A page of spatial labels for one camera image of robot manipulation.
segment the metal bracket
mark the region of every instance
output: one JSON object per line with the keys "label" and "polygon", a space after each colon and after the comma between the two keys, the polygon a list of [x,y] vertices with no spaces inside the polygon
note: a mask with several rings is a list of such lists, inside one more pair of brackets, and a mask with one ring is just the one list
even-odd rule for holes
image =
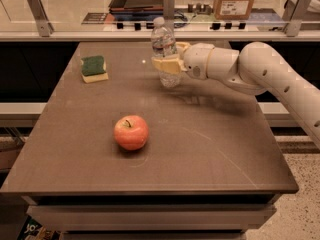
{"label": "metal bracket", "polygon": [[37,24],[39,35],[48,37],[53,33],[53,26],[49,22],[41,0],[27,0]]}
{"label": "metal bracket", "polygon": [[290,22],[284,29],[284,32],[288,37],[294,37],[299,34],[303,17],[307,12],[310,2],[311,0],[297,0],[296,6],[290,18]]}
{"label": "metal bracket", "polygon": [[163,0],[163,17],[172,31],[174,30],[174,5],[175,0]]}

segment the bottle cap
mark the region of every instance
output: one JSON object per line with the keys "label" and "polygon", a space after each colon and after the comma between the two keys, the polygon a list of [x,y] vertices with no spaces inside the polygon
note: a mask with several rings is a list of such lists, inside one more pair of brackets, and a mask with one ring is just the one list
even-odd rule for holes
{"label": "bottle cap", "polygon": [[163,17],[157,17],[153,20],[153,24],[155,27],[160,27],[162,25],[164,25],[165,21]]}

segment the brown tabletop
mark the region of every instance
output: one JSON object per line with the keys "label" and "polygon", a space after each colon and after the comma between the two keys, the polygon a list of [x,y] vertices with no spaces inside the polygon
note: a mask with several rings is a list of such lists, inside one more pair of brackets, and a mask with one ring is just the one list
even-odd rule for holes
{"label": "brown tabletop", "polygon": [[[184,76],[161,86],[150,43],[81,43],[5,181],[21,195],[293,193],[298,186],[256,99]],[[80,59],[103,55],[109,80],[85,84]],[[138,114],[146,146],[113,139]]]}

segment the cardboard box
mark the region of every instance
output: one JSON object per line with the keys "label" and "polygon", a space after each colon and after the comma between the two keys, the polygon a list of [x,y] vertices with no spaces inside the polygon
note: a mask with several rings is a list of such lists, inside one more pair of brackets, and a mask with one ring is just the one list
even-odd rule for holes
{"label": "cardboard box", "polygon": [[214,0],[214,15],[218,20],[246,20],[254,0]]}

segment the apple stem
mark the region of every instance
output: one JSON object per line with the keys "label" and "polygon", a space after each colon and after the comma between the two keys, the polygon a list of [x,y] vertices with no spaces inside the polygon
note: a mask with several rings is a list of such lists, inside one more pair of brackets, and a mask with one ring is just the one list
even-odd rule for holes
{"label": "apple stem", "polygon": [[131,124],[130,124],[129,120],[126,120],[126,122],[128,123],[129,127],[131,128]]}

